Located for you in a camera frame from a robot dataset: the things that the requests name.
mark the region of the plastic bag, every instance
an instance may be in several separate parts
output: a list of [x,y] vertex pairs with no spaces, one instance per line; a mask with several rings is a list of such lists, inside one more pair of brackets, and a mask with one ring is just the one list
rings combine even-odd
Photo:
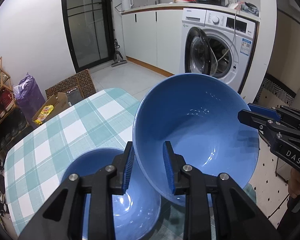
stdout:
[[27,73],[19,85],[13,87],[13,93],[26,119],[32,124],[32,117],[45,103],[34,77]]

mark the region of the snack bag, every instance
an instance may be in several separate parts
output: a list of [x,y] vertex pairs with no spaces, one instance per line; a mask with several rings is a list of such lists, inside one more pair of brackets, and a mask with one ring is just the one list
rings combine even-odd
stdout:
[[37,124],[42,124],[42,122],[52,112],[53,109],[54,107],[52,105],[45,106],[38,115],[37,120],[35,120],[34,122],[36,122]]

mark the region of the washing machine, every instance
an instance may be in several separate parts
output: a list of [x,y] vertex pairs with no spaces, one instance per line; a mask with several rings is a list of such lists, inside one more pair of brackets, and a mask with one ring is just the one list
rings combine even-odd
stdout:
[[225,12],[184,8],[179,73],[201,73],[243,86],[256,24]]

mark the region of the bowl rim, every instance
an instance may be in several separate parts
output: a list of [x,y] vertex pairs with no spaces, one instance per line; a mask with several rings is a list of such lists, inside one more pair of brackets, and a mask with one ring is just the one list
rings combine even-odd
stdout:
[[[95,149],[88,150],[88,151],[84,152],[83,154],[81,154],[80,156],[78,156],[77,158],[75,158],[75,159],[69,164],[69,166],[64,170],[64,173],[63,173],[63,175],[62,175],[62,179],[61,179],[60,184],[66,179],[66,178],[63,179],[63,177],[64,177],[66,171],[68,170],[68,168],[70,167],[70,165],[71,165],[74,161],[76,161],[78,158],[80,158],[80,157],[83,156],[84,154],[90,153],[90,152],[95,151],[95,150],[99,151],[99,150],[101,150],[101,149],[102,149],[102,150],[119,150],[119,151],[121,151],[121,153],[124,152],[123,149],[114,148],[114,147],[100,147],[100,148],[95,148]],[[162,203],[162,202],[161,202],[161,195],[160,195],[160,193],[159,193],[158,191],[157,191],[157,193],[158,193],[158,195],[159,195],[159,205],[158,205],[158,212],[157,212],[157,214],[156,214],[156,216],[155,216],[155,219],[153,220],[154,222],[151,224],[151,226],[149,226],[149,228],[146,230],[146,232],[145,232],[140,238],[138,238],[138,239],[136,239],[136,240],[142,239],[146,234],[148,234],[148,233],[154,228],[154,226],[155,226],[156,223],[158,222],[159,216],[160,216],[160,214],[161,214],[161,203]]]
[[[216,82],[219,82],[220,85],[224,86],[225,88],[228,88],[228,89],[231,89],[235,94],[236,96],[240,99],[241,102],[244,103],[244,105],[247,106],[246,110],[249,110],[250,111],[250,108],[249,106],[247,105],[247,103],[244,101],[244,99],[238,94],[238,92],[236,92],[232,87],[228,86],[226,83],[220,81],[219,79],[215,78],[215,77],[212,77],[212,76],[209,76],[209,75],[205,75],[205,74],[199,74],[199,73],[181,73],[181,74],[177,74],[177,75],[173,75],[173,76],[170,76],[168,78],[165,78],[164,80],[162,80],[160,83],[158,83],[157,85],[155,85],[153,88],[151,88],[148,93],[146,93],[146,95],[144,96],[144,98],[141,100],[141,103],[137,109],[137,113],[136,113],[136,116],[133,120],[133,127],[132,127],[132,142],[133,142],[133,148],[134,148],[134,152],[135,152],[135,156],[136,156],[136,160],[139,164],[139,167],[143,173],[143,175],[146,177],[146,179],[148,180],[148,182],[152,185],[152,187],[161,195],[163,196],[164,198],[168,199],[169,201],[173,202],[174,204],[178,204],[178,205],[182,205],[184,206],[182,203],[177,203],[176,202],[176,199],[175,198],[171,198],[170,195],[167,195],[165,194],[162,190],[160,190],[154,183],[153,181],[150,179],[150,177],[148,176],[148,174],[146,173],[146,170],[145,168],[143,167],[142,163],[141,163],[141,160],[140,160],[140,157],[139,157],[139,152],[138,152],[138,147],[137,145],[135,144],[135,141],[136,141],[136,133],[135,133],[135,128],[136,128],[136,120],[139,116],[139,111],[141,109],[141,107],[143,107],[143,105],[145,104],[145,102],[147,101],[148,99],[148,95],[152,93],[152,91],[158,89],[158,87],[163,83],[163,82],[166,82],[167,80],[170,80],[170,79],[174,79],[174,78],[179,78],[180,76],[188,76],[188,75],[196,75],[196,76],[201,76],[202,78],[210,78],[210,79],[214,79]],[[259,143],[259,146],[258,146],[258,156],[257,156],[257,159],[256,159],[256,163],[255,163],[255,168],[253,170],[253,172],[251,173],[251,176],[250,178],[248,179],[247,183],[250,181],[250,179],[252,178],[255,170],[256,170],[256,167],[257,167],[257,162],[258,162],[258,159],[259,159],[259,148],[260,148],[260,143]]]

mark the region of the washing machine door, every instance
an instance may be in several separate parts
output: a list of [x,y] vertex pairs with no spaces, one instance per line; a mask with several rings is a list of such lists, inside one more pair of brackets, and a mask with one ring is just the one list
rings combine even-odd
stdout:
[[211,70],[211,48],[203,30],[192,27],[188,33],[185,49],[185,73],[209,75]]

